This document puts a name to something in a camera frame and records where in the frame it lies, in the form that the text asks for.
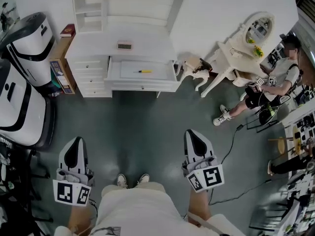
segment yellow pen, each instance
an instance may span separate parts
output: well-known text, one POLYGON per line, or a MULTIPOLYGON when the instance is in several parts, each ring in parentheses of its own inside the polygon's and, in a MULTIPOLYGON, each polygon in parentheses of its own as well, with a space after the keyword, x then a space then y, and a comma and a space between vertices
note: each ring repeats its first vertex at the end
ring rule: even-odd
POLYGON ((140 70, 134 73, 152 73, 152 70, 140 70))

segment person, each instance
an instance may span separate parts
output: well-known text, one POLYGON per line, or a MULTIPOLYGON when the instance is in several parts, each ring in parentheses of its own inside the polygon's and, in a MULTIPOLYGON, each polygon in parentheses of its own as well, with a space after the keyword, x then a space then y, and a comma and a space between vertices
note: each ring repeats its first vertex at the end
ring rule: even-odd
POLYGON ((55 236, 71 236, 71 232, 80 236, 245 236, 223 215, 211 216, 206 191, 196 193, 191 188, 189 212, 213 229, 201 227, 190 217, 185 221, 164 187, 150 182, 148 174, 133 189, 128 188, 126 177, 119 174, 117 185, 106 186, 101 195, 94 228, 90 207, 73 206, 68 227, 56 228, 55 236))
POLYGON ((287 58, 277 61, 275 68, 262 66, 262 70, 277 78, 277 82, 274 87, 269 85, 261 85, 262 91, 254 92, 251 87, 245 89, 247 95, 236 107, 231 110, 224 105, 220 105, 222 115, 213 119, 213 124, 219 126, 226 120, 231 120, 237 117, 241 112, 246 109, 253 109, 259 106, 263 106, 273 101, 277 95, 285 95, 290 88, 297 81, 300 70, 298 68, 298 53, 301 47, 299 39, 294 35, 289 35, 283 40, 284 54, 287 58))
POLYGON ((306 169, 307 164, 315 156, 315 147, 313 147, 312 139, 307 140, 308 148, 303 147, 304 152, 282 164, 275 166, 272 161, 268 163, 268 174, 285 174, 290 171, 306 169))
POLYGON ((10 12, 15 10, 15 7, 10 10, 7 10, 6 8, 7 4, 8 3, 5 2, 2 5, 1 22, 2 22, 2 29, 4 28, 3 31, 7 30, 10 27, 10 25, 13 24, 13 19, 10 17, 10 12))

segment black cable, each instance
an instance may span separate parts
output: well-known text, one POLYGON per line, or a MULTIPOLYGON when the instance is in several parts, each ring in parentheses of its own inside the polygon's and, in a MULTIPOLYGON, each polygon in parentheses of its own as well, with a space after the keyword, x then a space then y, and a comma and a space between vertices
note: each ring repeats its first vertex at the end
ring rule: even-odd
POLYGON ((238 197, 235 197, 235 198, 231 198, 231 199, 227 199, 227 200, 222 200, 222 201, 217 201, 217 202, 214 202, 213 204, 209 204, 211 206, 213 205, 216 205, 216 204, 221 204, 221 203, 225 203, 225 202, 229 202, 229 201, 233 201, 233 200, 236 200, 236 199, 239 199, 240 197, 244 196, 246 193, 252 191, 252 190, 255 190, 257 188, 259 188, 260 186, 266 184, 266 183, 270 183, 270 182, 273 182, 273 181, 277 181, 277 180, 281 180, 281 179, 285 179, 287 177, 283 177, 283 178, 277 178, 277 179, 274 179, 274 180, 271 180, 271 179, 268 179, 266 181, 264 181, 263 183, 257 185, 256 187, 253 187, 251 189, 248 189, 247 191, 243 192, 241 195, 239 195, 238 197))
POLYGON ((225 155, 225 157, 223 158, 221 164, 223 164, 223 162, 224 162, 224 160, 226 159, 226 157, 227 157, 228 155, 230 155, 230 153, 231 153, 231 151, 232 151, 233 144, 234 144, 234 138, 235 138, 235 134, 236 134, 237 131, 238 131, 238 130, 236 129, 235 132, 234 132, 234 134, 233 134, 231 148, 230 148, 230 150, 228 151, 228 153, 225 155))
MULTIPOLYGON (((222 160, 221 164, 223 164, 224 160, 227 158, 227 156, 228 156, 228 155, 230 155, 230 153, 231 153, 231 151, 232 151, 233 144, 234 144, 234 138, 235 138, 235 134, 236 134, 236 132, 237 132, 237 131, 240 131, 243 127, 244 127, 244 126, 241 124, 241 125, 239 125, 239 126, 236 128, 236 130, 235 130, 235 132, 234 132, 234 134, 233 134, 231 148, 230 148, 229 152, 228 152, 228 153, 225 155, 225 157, 223 158, 223 160, 222 160)), ((212 189, 212 192, 211 192, 211 197, 210 197, 210 201, 209 201, 208 205, 210 205, 210 202, 211 202, 211 200, 212 200, 212 197, 213 197, 213 191, 214 191, 214 189, 212 189)))

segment cabinet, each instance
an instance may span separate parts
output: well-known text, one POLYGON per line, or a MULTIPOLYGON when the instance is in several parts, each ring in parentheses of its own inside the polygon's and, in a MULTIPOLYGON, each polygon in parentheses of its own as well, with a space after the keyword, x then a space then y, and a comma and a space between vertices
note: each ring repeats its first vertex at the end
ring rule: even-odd
POLYGON ((77 35, 66 58, 84 97, 177 90, 177 55, 169 33, 183 0, 72 1, 77 35), (118 49, 122 41, 131 49, 118 49))

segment concrete floor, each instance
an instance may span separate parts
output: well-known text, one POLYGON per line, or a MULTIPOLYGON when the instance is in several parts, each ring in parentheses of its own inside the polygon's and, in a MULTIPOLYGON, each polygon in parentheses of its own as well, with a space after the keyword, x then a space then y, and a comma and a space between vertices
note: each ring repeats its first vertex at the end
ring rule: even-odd
MULTIPOLYGON (((91 198, 98 204, 101 190, 115 183, 117 174, 124 173, 132 186, 143 173, 149 173, 152 181, 164 185, 184 216, 189 204, 189 183, 181 170, 185 159, 184 132, 191 128, 209 138, 221 161, 231 146, 236 127, 245 124, 249 114, 244 113, 220 127, 213 126, 212 119, 220 114, 219 105, 233 107, 244 89, 224 81, 206 98, 201 98, 194 91, 196 84, 197 81, 188 77, 176 93, 163 92, 158 99, 155 92, 136 91, 115 91, 112 99, 84 99, 79 92, 61 95, 56 98, 57 120, 52 144, 49 151, 41 153, 39 160, 54 178, 59 152, 72 138, 81 136, 87 145, 89 168, 95 172, 96 187, 91 198)), ((232 152, 223 165, 225 185, 215 188, 212 203, 237 197, 269 179, 267 163, 278 152, 277 145, 267 139, 279 136, 284 136, 282 125, 259 134, 246 128, 237 132, 232 152)), ((267 202, 285 182, 282 179, 262 185, 237 200, 212 206, 211 212, 224 214, 249 235, 252 231, 248 226, 255 207, 267 202)), ((37 205, 54 218, 53 224, 47 224, 50 230, 66 225, 70 206, 54 202, 51 179, 35 179, 34 186, 43 199, 37 205)))

